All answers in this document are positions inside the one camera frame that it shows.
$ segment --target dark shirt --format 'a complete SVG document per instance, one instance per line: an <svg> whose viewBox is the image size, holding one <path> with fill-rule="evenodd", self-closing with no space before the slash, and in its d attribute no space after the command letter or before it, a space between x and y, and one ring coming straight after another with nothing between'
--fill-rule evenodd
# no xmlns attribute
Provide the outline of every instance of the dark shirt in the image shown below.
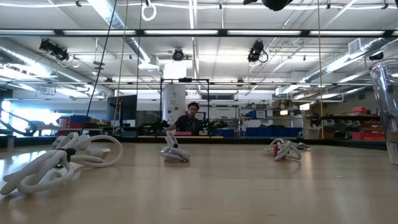
<svg viewBox="0 0 398 224"><path fill-rule="evenodd" d="M200 121L196 118L190 118L188 115L179 117L174 123L177 131L190 131L192 134L199 134L201 127Z"/></svg>

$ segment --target man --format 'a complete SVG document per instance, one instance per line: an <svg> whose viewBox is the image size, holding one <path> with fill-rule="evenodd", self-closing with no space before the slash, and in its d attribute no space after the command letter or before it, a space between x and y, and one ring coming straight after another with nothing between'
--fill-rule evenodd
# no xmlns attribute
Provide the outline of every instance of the man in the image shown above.
<svg viewBox="0 0 398 224"><path fill-rule="evenodd" d="M199 134L201 128L200 121L195 117L199 110L199 104L192 102L188 105L188 115L179 117L176 122L167 128L168 131L172 131L177 128L177 131L190 131L192 134Z"/></svg>

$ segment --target ceiling light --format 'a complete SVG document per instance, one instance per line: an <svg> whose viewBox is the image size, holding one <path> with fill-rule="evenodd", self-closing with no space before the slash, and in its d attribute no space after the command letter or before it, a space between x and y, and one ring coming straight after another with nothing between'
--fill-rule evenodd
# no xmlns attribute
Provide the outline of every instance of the ceiling light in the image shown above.
<svg viewBox="0 0 398 224"><path fill-rule="evenodd" d="M228 30L228 35L300 35L299 30Z"/></svg>
<svg viewBox="0 0 398 224"><path fill-rule="evenodd" d="M382 30L324 30L321 35L383 35ZM310 35L319 35L319 31L310 31Z"/></svg>
<svg viewBox="0 0 398 224"><path fill-rule="evenodd" d="M54 30L0 30L0 35L55 35Z"/></svg>
<svg viewBox="0 0 398 224"><path fill-rule="evenodd" d="M218 30L145 30L146 35L217 35Z"/></svg>
<svg viewBox="0 0 398 224"><path fill-rule="evenodd" d="M107 30L64 30L65 35L107 35ZM110 35L124 35L124 30L110 30ZM126 30L126 35L135 35L135 30Z"/></svg>
<svg viewBox="0 0 398 224"><path fill-rule="evenodd" d="M59 88L59 89L57 89L57 92L62 93L67 96L72 96L72 97L88 97L84 93L80 93L79 91L70 90L70 89L66 89L66 88Z"/></svg>
<svg viewBox="0 0 398 224"><path fill-rule="evenodd" d="M25 84L18 84L18 85L14 85L14 84L8 84L9 86L13 86L13 87L17 87L17 88L22 88L24 90L29 90L29 91L36 91L34 88L32 88L29 85L25 85Z"/></svg>
<svg viewBox="0 0 398 224"><path fill-rule="evenodd" d="M346 78L340 80L339 82L340 82L340 83L348 82L348 81L354 80L354 79L356 79L356 78L358 78L358 77L359 77L359 75L352 75L352 76L349 76L349 77L346 77Z"/></svg>
<svg viewBox="0 0 398 224"><path fill-rule="evenodd" d="M350 93L354 93L354 92L356 92L356 91L358 91L358 90L363 90L363 89L365 89L365 87L361 87L361 88L356 88L356 89L353 89L353 90L349 90L349 91L345 92L345 94L350 94Z"/></svg>
<svg viewBox="0 0 398 224"><path fill-rule="evenodd" d="M280 115L287 115L289 112L287 110L280 111Z"/></svg>
<svg viewBox="0 0 398 224"><path fill-rule="evenodd" d="M310 109L310 104L309 103L300 105L300 110L309 110L309 109Z"/></svg>
<svg viewBox="0 0 398 224"><path fill-rule="evenodd" d="M338 93L325 94L325 95L322 95L322 99L332 98L332 97L335 97L337 95L338 95Z"/></svg>

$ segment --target glass cup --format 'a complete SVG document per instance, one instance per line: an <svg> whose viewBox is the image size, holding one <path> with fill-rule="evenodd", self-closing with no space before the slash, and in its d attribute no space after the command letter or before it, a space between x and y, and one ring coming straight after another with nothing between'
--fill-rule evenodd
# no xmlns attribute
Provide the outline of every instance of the glass cup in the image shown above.
<svg viewBox="0 0 398 224"><path fill-rule="evenodd" d="M390 161L398 165L398 59L382 60L369 71Z"/></svg>

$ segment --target white cylinder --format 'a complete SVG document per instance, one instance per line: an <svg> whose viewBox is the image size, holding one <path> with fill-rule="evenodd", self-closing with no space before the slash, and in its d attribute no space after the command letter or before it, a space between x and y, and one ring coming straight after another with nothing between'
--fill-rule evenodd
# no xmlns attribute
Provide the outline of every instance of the white cylinder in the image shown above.
<svg viewBox="0 0 398 224"><path fill-rule="evenodd" d="M185 85L169 85L163 92L163 119L169 124L185 115Z"/></svg>

